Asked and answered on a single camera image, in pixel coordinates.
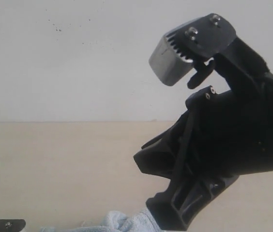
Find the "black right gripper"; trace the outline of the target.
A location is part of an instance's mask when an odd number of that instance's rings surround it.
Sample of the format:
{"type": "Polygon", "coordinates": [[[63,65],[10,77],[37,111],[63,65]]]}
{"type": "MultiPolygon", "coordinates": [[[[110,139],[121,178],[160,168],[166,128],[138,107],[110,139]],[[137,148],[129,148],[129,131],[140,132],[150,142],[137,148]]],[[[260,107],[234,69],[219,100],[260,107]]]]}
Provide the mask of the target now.
{"type": "Polygon", "coordinates": [[[209,98],[199,91],[187,100],[175,187],[222,191],[240,175],[273,171],[273,74],[262,60],[215,58],[209,67],[230,90],[209,98]]]}

